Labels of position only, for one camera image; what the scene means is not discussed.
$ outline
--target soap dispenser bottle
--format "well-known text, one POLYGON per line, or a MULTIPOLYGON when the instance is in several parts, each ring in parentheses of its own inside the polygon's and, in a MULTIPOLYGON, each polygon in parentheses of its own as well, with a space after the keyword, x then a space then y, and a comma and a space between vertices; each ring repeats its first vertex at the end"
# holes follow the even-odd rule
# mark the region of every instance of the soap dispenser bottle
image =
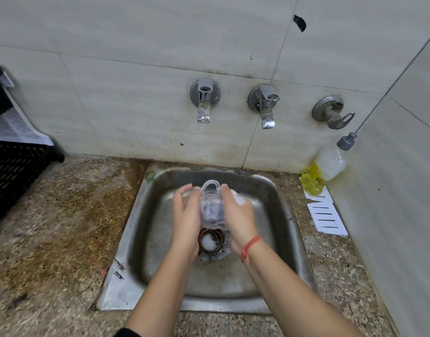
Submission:
POLYGON ((318 196, 326 182, 346 168, 347 160, 344 152, 354 145, 355 138, 357 135, 351 132, 341 137, 335 146, 326 144, 321 147, 315 160, 301 175, 302 188, 309 195, 318 196))

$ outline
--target red thread bracelet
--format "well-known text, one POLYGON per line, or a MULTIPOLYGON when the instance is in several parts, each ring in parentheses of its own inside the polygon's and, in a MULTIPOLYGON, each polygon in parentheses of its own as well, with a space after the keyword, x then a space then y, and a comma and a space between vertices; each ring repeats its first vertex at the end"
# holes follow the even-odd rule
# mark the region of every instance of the red thread bracelet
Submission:
POLYGON ((252 245, 254 245, 255 243, 262 241, 262 237, 257 235, 256 237, 252 238, 241 250, 241 256, 240 256, 240 260, 241 262, 243 262, 246 259, 246 263, 249 264, 249 255, 248 255, 248 251, 249 249, 252 247, 252 245))

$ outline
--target mug handle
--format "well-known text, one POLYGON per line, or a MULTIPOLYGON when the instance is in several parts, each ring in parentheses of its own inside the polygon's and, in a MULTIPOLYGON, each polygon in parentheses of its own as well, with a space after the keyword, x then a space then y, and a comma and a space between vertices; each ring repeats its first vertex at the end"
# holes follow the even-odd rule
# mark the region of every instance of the mug handle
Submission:
POLYGON ((219 193, 221 191, 221 185, 216 180, 208 180, 206 181, 202 187, 201 187, 201 194, 204 194, 204 191, 207 189, 208 186, 214 184, 216 186, 216 192, 219 193))

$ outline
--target hand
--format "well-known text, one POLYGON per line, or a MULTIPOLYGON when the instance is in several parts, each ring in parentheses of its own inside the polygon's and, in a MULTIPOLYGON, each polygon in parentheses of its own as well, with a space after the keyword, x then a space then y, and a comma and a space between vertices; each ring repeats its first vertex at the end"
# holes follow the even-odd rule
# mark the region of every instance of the hand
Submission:
POLYGON ((173 197, 173 239, 172 248, 177 253, 188 256, 190 261, 198 255, 198 235, 201 229, 201 216, 199 212, 199 201, 201 188, 194 187, 188 203, 185 206, 182 195, 193 188, 192 184, 180 187, 173 197))
POLYGON ((240 206, 227 186, 221 186, 221 198, 224 204, 224 217, 232 235, 232 249, 241 254, 243 247, 258 235, 255 227, 252 203, 245 198, 245 204, 240 206))

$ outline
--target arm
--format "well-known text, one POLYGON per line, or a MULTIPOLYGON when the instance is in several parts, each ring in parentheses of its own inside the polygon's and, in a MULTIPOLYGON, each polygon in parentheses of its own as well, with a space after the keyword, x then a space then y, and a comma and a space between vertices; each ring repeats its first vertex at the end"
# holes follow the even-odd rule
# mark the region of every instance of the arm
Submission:
POLYGON ((199 250, 199 187, 193 189, 186 208, 182 200, 191 188, 183 186, 174 195, 171 247, 125 324, 142 337, 173 335, 190 266, 199 250))
MULTIPOLYGON (((239 206, 227 185, 221 186, 232 249, 241 249, 258 235, 250 201, 239 206)), ((364 337, 360 330, 321 300, 263 241, 249 249, 246 265, 285 336, 364 337)))

